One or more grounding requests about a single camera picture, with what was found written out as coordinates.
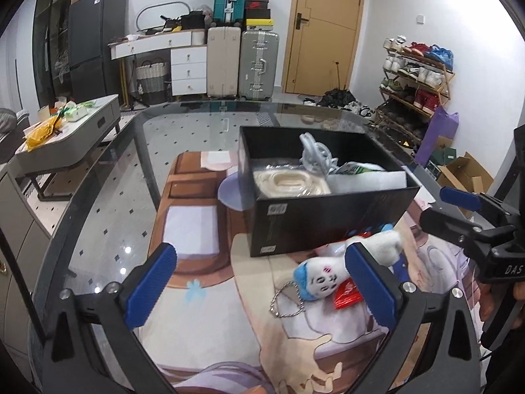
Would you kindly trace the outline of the person's right hand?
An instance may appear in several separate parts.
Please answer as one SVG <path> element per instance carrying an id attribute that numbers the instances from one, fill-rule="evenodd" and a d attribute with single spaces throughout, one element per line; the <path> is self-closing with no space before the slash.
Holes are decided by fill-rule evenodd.
<path id="1" fill-rule="evenodd" d="M 481 282 L 479 282 L 478 285 L 480 288 L 480 320 L 486 322 L 495 310 L 495 299 L 491 285 Z"/>

